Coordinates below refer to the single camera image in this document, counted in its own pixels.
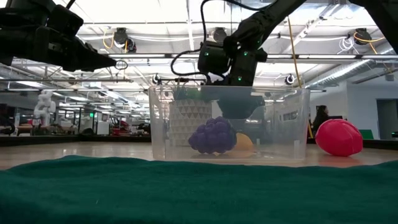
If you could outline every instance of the green cloth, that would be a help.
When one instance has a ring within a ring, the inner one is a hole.
[[[0,223],[397,223],[398,162],[346,169],[63,159],[0,172]]]

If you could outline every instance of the plastic grapes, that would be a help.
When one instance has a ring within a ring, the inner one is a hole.
[[[210,118],[206,124],[197,127],[188,142],[192,149],[202,154],[224,153],[235,147],[236,131],[227,119],[220,116]]]

